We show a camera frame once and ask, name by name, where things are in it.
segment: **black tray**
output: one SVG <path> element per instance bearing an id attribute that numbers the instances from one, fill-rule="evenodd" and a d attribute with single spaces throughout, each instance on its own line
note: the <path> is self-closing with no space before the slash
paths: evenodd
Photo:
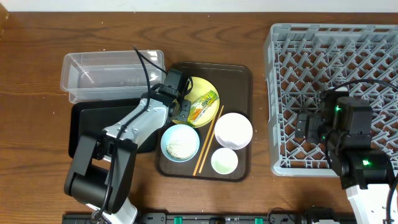
<path id="1" fill-rule="evenodd" d="M 134 110 L 140 99 L 107 100 L 77 103 L 72 107 L 69 135 L 69 156 L 73 158 L 80 136 L 90 132 L 100 137 L 102 130 L 116 124 Z M 137 153 L 151 152 L 156 148 L 157 133 L 154 132 L 138 149 Z"/>
<path id="2" fill-rule="evenodd" d="M 240 113 L 245 115 L 251 121 L 252 74 L 248 68 L 239 65 L 215 65 L 191 62 L 179 62 L 174 65 L 174 68 L 193 77 L 204 78 L 212 83 L 220 95 L 219 112 L 221 107 L 224 105 L 223 114 L 232 112 Z M 202 172 L 200 174 L 197 172 L 196 176 L 193 176 L 193 171 L 198 162 L 200 151 L 209 127 L 210 123 L 195 129 L 199 133 L 200 137 L 199 151 L 195 157 L 187 162 L 172 162 L 168 160 L 163 155 L 160 149 L 160 144 L 158 144 L 155 160 L 156 169 L 162 175 L 167 177 L 223 180 L 229 182 L 240 182 L 244 180 L 250 173 L 251 143 L 249 143 L 244 149 L 235 151 L 239 159 L 238 167 L 235 171 L 228 175 L 221 175 L 213 170 L 210 163 L 213 153 L 222 147 L 218 144 L 215 138 L 213 138 L 209 148 Z M 166 129 L 167 127 L 162 128 L 159 138 Z"/>

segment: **cable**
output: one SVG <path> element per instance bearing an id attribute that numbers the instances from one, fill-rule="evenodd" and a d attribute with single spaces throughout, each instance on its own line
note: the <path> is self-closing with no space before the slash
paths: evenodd
<path id="1" fill-rule="evenodd" d="M 330 160 L 330 156 L 329 156 L 329 149 L 328 149 L 328 144 L 326 143 L 329 140 L 329 135 L 330 133 L 333 132 L 333 129 L 329 130 L 325 135 L 325 140 L 323 142 L 323 145 L 325 146 L 325 154 L 326 154 L 326 161 L 328 162 L 328 165 L 331 168 L 331 160 Z"/>
<path id="2" fill-rule="evenodd" d="M 153 90 L 153 91 L 155 91 L 155 90 L 157 90 L 159 87 L 161 87 L 163 84 L 161 84 L 161 83 L 156 83 L 154 86 L 152 86 L 150 89 L 151 90 Z"/>
<path id="3" fill-rule="evenodd" d="M 192 76 L 189 76 L 188 79 L 189 79 L 189 81 L 191 82 L 191 88 L 190 88 L 190 89 L 186 89 L 186 91 L 185 91 L 185 96 L 188 95 L 188 94 L 192 91 L 192 88 L 193 88 Z"/>
<path id="4" fill-rule="evenodd" d="M 397 185 L 398 185 L 398 174 L 394 179 L 394 183 L 392 184 L 390 191 L 388 191 L 387 205 L 386 205 L 386 222 L 385 222 L 387 224 L 390 224 L 394 221 L 391 219 L 391 202 L 392 202 L 392 196 L 394 195 L 394 191 L 397 188 Z"/>
<path id="5" fill-rule="evenodd" d="M 341 87 L 343 87 L 343 86 L 351 85 L 351 84 L 358 84 L 358 83 L 370 83 L 370 84 L 372 84 L 372 83 L 378 83 L 378 84 L 382 84 L 382 85 L 391 87 L 393 90 L 398 91 L 398 87 L 394 86 L 394 85 L 391 84 L 391 83 L 385 82 L 385 81 L 360 79 L 360 80 L 354 80 L 354 81 L 344 82 L 344 83 L 342 83 L 342 84 L 340 84 L 340 85 L 338 85 L 338 86 L 332 88 L 331 90 L 326 90 L 326 91 L 324 92 L 325 98 L 326 98 L 327 95 L 329 95 L 330 93 L 333 93 L 334 91 L 336 91 L 337 89 L 339 89 L 339 88 L 341 88 Z"/>
<path id="6" fill-rule="evenodd" d="M 349 134 L 349 133 L 346 132 L 346 131 L 342 131 L 342 132 L 340 132 L 340 134 L 338 135 L 338 140 L 337 140 L 336 149 L 335 149 L 336 152 L 338 152 L 338 148 L 339 148 L 339 146 L 340 146 L 341 138 L 342 138 L 345 134 Z"/>
<path id="7" fill-rule="evenodd" d="M 167 72 L 163 69 L 160 68 L 159 66 L 155 65 L 154 62 L 151 62 L 148 58 L 146 58 L 145 56 L 143 56 L 140 52 L 137 52 L 137 54 L 139 54 L 143 59 L 145 59 L 145 61 L 147 61 L 148 63 L 150 63 L 151 65 L 153 65 L 155 68 L 159 69 L 160 71 L 164 72 L 165 74 L 167 74 Z"/>
<path id="8" fill-rule="evenodd" d="M 266 221 L 270 221 L 270 220 L 269 220 L 269 218 L 270 218 L 269 215 L 270 215 L 274 210 L 276 210 L 276 209 L 279 209 L 279 210 L 282 210 L 282 211 L 286 212 L 286 210 L 284 210 L 283 208 L 280 208 L 280 207 L 273 208 L 273 209 L 271 209 L 271 211 L 269 211 L 269 213 L 267 214 L 267 220 L 266 220 Z M 290 216 L 290 214 L 286 214 L 286 215 L 288 216 L 288 218 L 289 218 L 292 222 L 295 223 L 294 218 L 292 218 L 292 217 Z"/>
<path id="9" fill-rule="evenodd" d="M 143 107 L 143 109 L 140 110 L 140 112 L 138 112 L 136 115 L 134 115 L 132 118 L 130 118 L 126 123 L 124 123 L 120 127 L 120 130 L 119 130 L 119 132 L 118 132 L 118 134 L 116 136 L 116 139 L 114 141 L 114 149 L 113 149 L 113 152 L 112 152 L 111 166 L 109 168 L 108 186 L 107 186 L 106 192 L 105 192 L 104 203 L 103 203 L 102 207 L 99 210 L 95 210 L 91 214 L 91 220 L 90 221 L 94 221 L 96 223 L 98 223 L 98 221 L 103 217 L 103 213 L 106 210 L 106 207 L 108 206 L 109 198 L 111 196 L 111 191 L 112 191 L 112 186 L 111 185 L 112 185 L 112 180 L 113 180 L 114 164 L 115 164 L 115 161 L 116 161 L 116 154 L 118 153 L 118 144 L 119 144 L 120 137 L 121 137 L 122 133 L 124 132 L 124 130 L 126 130 L 126 128 L 129 126 L 129 124 L 131 124 L 132 121 L 134 121 L 138 116 L 140 116 L 143 112 L 145 112 L 145 110 L 147 110 L 148 106 L 149 106 L 150 83 L 149 83 L 148 71 L 146 69 L 144 61 L 142 60 L 141 53 L 139 53 L 139 51 L 137 50 L 136 47 L 133 47 L 133 48 L 137 52 L 138 58 L 141 61 L 142 67 L 143 67 L 144 72 L 145 72 L 145 76 L 146 76 L 146 80 L 147 80 L 147 87 L 148 87 L 147 103 Z"/>

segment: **food package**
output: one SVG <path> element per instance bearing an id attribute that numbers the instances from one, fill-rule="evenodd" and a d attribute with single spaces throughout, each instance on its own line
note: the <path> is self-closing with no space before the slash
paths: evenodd
<path id="1" fill-rule="evenodd" d="M 216 100 L 218 100 L 218 95 L 210 90 L 204 96 L 192 103 L 189 111 L 188 123 L 194 125 Z"/>

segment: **clear plastic container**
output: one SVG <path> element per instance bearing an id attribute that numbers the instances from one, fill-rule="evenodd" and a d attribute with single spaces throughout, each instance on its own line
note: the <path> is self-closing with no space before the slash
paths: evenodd
<path id="1" fill-rule="evenodd" d="M 160 50 L 140 50 L 146 58 L 165 69 Z M 145 62 L 150 85 L 163 83 L 165 74 Z M 138 98 L 147 92 L 141 62 L 135 51 L 70 53 L 63 60 L 61 90 L 71 103 L 93 100 Z"/>

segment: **blue bowl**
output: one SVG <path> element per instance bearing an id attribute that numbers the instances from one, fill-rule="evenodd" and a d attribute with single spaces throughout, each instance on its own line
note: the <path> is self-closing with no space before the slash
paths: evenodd
<path id="1" fill-rule="evenodd" d="M 190 138 L 193 141 L 196 141 L 195 152 L 192 154 L 191 157 L 187 159 L 177 159 L 172 157 L 167 152 L 167 145 L 169 144 L 170 140 L 178 141 L 179 139 L 186 139 L 186 138 Z M 196 155 L 196 153 L 198 153 L 199 145 L 200 141 L 198 133 L 193 128 L 185 124 L 177 124 L 169 127 L 168 130 L 166 130 L 166 132 L 163 134 L 162 140 L 160 141 L 160 148 L 162 149 L 163 155 L 173 162 L 185 162 L 192 159 Z"/>

